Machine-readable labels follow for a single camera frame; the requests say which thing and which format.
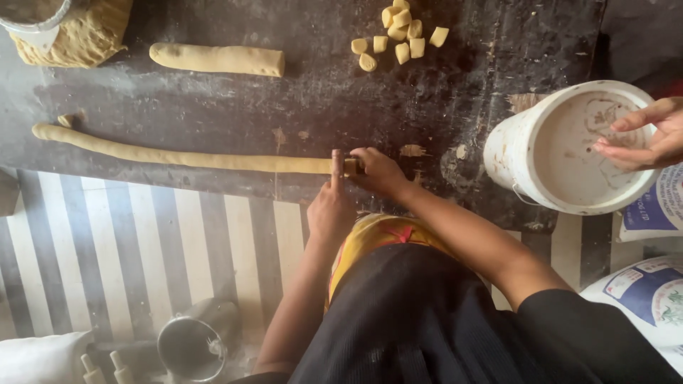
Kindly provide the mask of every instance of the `worn table surface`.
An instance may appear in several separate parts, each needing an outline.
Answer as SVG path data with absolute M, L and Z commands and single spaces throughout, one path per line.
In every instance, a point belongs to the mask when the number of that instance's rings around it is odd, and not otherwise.
M 135 1 L 124 43 L 93 70 L 24 65 L 0 33 L 0 165 L 289 202 L 311 201 L 324 175 L 232 172 L 121 161 L 30 128 L 80 111 L 83 132 L 122 143 L 208 153 L 327 157 L 374 146 L 410 179 L 508 230 L 550 232 L 557 214 L 493 184 L 482 165 L 488 133 L 510 116 L 511 94 L 545 94 L 589 75 L 602 0 L 412 0 L 444 46 L 399 66 L 394 42 L 363 72 L 354 38 L 385 34 L 389 0 Z M 282 79 L 164 68 L 154 42 L 285 51 Z M 401 156 L 405 145 L 422 156 Z M 464 145 L 464 159 L 456 148 Z M 359 209 L 404 213 L 353 186 Z

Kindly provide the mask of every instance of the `metal container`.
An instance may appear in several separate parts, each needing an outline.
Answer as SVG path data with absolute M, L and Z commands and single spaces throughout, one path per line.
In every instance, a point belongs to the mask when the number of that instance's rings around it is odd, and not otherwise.
M 24 33 L 50 31 L 89 3 L 90 0 L 0 0 L 0 25 Z
M 208 383 L 225 368 L 228 346 L 235 344 L 239 312 L 230 301 L 210 298 L 169 321 L 159 333 L 157 348 L 174 376 Z

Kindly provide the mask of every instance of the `plastic bucket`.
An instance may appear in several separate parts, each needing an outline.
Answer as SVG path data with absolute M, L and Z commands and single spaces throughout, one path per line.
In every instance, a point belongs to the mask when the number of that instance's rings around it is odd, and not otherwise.
M 609 125 L 615 118 L 644 108 L 653 101 L 643 90 L 619 81 L 592 81 L 555 92 L 494 128 L 484 146 L 486 171 L 497 184 L 514 191 L 528 204 L 535 203 L 520 194 L 539 205 L 575 215 L 600 215 L 623 208 L 652 186 L 660 170 L 620 174 L 609 160 L 591 153 L 591 145 L 599 136 L 614 135 Z M 619 109 L 596 111 L 592 107 L 606 102 L 613 102 Z M 650 124 L 633 131 L 630 135 L 637 136 L 632 143 L 644 146 L 655 130 L 656 127 Z M 561 146 L 564 139 L 571 141 L 573 147 L 562 149 L 563 152 L 546 153 L 551 146 L 560 148 L 558 143 Z M 595 193 L 593 189 L 603 187 L 598 185 L 603 180 L 583 178 L 581 172 L 604 174 L 607 190 L 613 195 L 606 194 L 602 199 L 581 195 L 585 191 Z M 615 188 L 610 184 L 611 179 L 621 179 L 623 185 Z

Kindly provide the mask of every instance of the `black and white striped floor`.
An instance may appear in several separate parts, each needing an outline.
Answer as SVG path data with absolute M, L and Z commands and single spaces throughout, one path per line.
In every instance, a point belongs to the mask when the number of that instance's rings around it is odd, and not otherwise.
M 153 340 L 173 314 L 217 296 L 238 304 L 242 338 L 257 347 L 308 237 L 297 204 L 14 174 L 16 213 L 0 218 L 0 340 L 88 329 L 103 342 Z M 552 236 L 512 233 L 580 289 L 652 253 L 612 243 L 619 220 L 562 214 Z

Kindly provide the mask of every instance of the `dough piece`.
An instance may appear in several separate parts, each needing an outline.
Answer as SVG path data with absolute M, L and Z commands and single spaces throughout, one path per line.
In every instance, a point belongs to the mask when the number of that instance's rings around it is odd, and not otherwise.
M 410 48 L 407 42 L 396 46 L 396 58 L 399 64 L 403 64 L 410 59 Z
M 332 169 L 332 159 L 157 150 L 98 139 L 97 137 L 92 137 L 69 128 L 45 123 L 34 125 L 32 131 L 33 135 L 38 139 L 69 143 L 84 150 L 143 163 L 176 164 L 189 167 L 235 169 L 241 171 L 292 172 L 299 174 L 330 174 Z M 357 159 L 346 159 L 344 161 L 344 173 L 356 174 L 357 163 Z
M 385 28 L 389 28 L 393 24 L 394 15 L 398 14 L 402 10 L 403 9 L 399 7 L 386 7 L 382 11 L 382 24 L 384 24 Z
M 10 36 L 26 64 L 94 68 L 126 49 L 121 42 L 132 4 L 133 0 L 91 0 L 87 11 L 81 10 L 61 22 L 57 38 L 47 53 L 13 33 Z
M 152 60 L 164 67 L 198 72 L 230 72 L 282 77 L 285 54 L 249 46 L 201 46 L 157 42 L 150 47 Z
M 393 24 L 396 27 L 403 27 L 404 25 L 410 25 L 413 21 L 413 17 L 410 15 L 409 10 L 402 10 L 393 17 Z
M 367 40 L 366 39 L 356 39 L 351 42 L 351 51 L 356 55 L 367 51 Z
M 387 50 L 388 42 L 389 38 L 386 36 L 375 36 L 372 42 L 372 48 L 374 49 L 375 53 L 384 52 Z
M 409 10 L 410 9 L 410 4 L 406 0 L 393 0 L 393 6 L 394 7 L 399 7 L 402 10 Z
M 366 72 L 372 72 L 375 69 L 377 69 L 377 61 L 367 53 L 361 54 L 361 58 L 358 61 L 358 64 L 360 64 L 361 68 Z
M 408 35 L 408 25 L 405 25 L 400 28 L 397 28 L 395 25 L 392 25 L 389 27 L 387 35 L 389 35 L 389 37 L 394 40 L 402 41 Z
M 410 39 L 410 58 L 417 59 L 425 55 L 425 40 Z
M 419 39 L 422 37 L 422 21 L 413 20 L 408 27 L 408 39 Z
M 74 124 L 74 116 L 73 115 L 61 115 L 57 118 L 57 121 L 64 127 L 64 128 L 73 128 Z
M 437 27 L 432 33 L 432 38 L 429 39 L 429 43 L 433 46 L 440 47 L 443 42 L 446 41 L 446 36 L 448 36 L 448 28 Z

